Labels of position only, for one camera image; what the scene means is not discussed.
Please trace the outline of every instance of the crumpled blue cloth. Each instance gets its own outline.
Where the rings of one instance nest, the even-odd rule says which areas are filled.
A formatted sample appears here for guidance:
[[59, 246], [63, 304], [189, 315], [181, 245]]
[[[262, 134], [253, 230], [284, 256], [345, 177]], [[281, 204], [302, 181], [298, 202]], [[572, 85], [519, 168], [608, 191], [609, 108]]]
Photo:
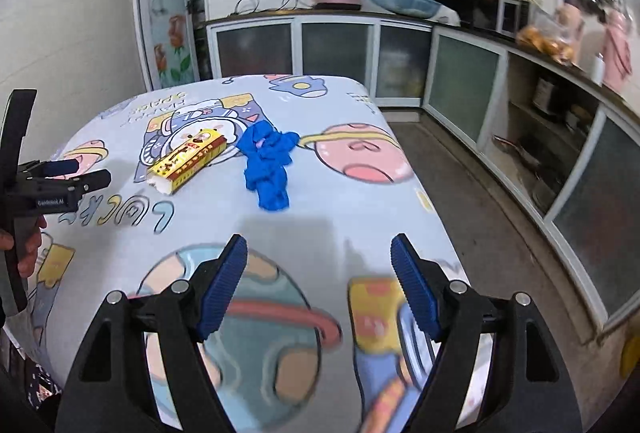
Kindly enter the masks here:
[[269, 121], [262, 120], [247, 128], [236, 144], [246, 155], [246, 188], [258, 191], [258, 205], [262, 209], [289, 207], [284, 166], [291, 164], [289, 153], [299, 140], [297, 133], [281, 133]]

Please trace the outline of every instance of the microwave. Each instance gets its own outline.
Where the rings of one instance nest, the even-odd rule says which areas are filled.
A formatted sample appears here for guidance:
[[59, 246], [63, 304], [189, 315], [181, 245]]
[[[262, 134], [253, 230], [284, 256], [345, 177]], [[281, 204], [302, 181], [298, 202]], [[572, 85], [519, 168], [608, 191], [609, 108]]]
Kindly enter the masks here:
[[522, 0], [475, 0], [471, 26], [516, 37], [529, 25], [533, 9]]

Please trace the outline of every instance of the floor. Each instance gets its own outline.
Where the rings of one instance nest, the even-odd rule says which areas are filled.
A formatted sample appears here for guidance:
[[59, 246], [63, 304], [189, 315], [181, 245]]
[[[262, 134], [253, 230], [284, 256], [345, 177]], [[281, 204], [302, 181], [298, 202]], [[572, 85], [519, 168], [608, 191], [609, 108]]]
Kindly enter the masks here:
[[625, 330], [593, 340], [582, 302], [559, 259], [519, 206], [471, 153], [426, 114], [391, 123], [426, 188], [474, 288], [510, 298], [529, 293], [568, 367], [585, 430], [623, 384]]

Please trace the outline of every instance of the cartoon print tablecloth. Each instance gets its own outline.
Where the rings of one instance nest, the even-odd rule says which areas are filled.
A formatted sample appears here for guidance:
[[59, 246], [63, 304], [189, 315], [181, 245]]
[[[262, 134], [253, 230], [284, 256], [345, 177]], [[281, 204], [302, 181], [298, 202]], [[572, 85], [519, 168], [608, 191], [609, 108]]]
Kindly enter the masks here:
[[[290, 207], [258, 208], [234, 143], [260, 120], [295, 131]], [[173, 196], [146, 168], [200, 129], [225, 152]], [[218, 257], [233, 233], [250, 257], [220, 330], [200, 352], [238, 431], [396, 433], [437, 354], [415, 325], [389, 259], [406, 233], [452, 279], [465, 273], [378, 108], [341, 77], [244, 76], [145, 93], [95, 117], [60, 150], [111, 186], [49, 217], [29, 280], [28, 329], [12, 332], [63, 383], [105, 295], [161, 291]], [[462, 418], [479, 405], [482, 339]], [[148, 363], [162, 419], [178, 425], [156, 336]]]

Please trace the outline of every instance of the metal screw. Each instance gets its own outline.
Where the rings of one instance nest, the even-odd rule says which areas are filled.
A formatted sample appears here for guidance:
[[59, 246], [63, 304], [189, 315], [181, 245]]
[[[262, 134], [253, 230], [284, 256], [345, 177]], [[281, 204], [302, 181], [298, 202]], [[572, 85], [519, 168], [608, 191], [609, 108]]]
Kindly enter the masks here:
[[112, 290], [107, 294], [107, 302], [110, 305], [119, 303], [121, 299], [122, 299], [122, 292], [120, 292], [119, 290]]
[[464, 294], [466, 292], [466, 283], [456, 279], [449, 283], [449, 288], [456, 294]]
[[171, 292], [174, 294], [183, 294], [189, 289], [189, 282], [185, 279], [178, 279], [171, 284]]
[[525, 294], [524, 292], [518, 292], [516, 294], [516, 301], [519, 304], [521, 304], [523, 307], [526, 307], [531, 302], [531, 298], [529, 294]]

